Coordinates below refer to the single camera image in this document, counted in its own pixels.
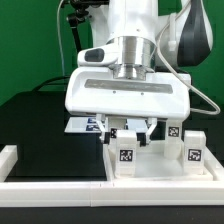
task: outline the green background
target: green background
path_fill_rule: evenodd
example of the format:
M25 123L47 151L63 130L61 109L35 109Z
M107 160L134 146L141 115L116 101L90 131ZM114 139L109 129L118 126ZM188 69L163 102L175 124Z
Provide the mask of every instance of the green background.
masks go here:
M57 40L56 12L59 0L19 0L0 2L0 104L41 82L62 76ZM204 0L214 33L211 55L196 68L185 68L194 85L215 100L224 103L224 1ZM180 0L159 0L160 15L180 9ZM61 10L62 41L66 75L76 68L76 50L66 16L73 10ZM91 45L88 23L79 27L83 48Z

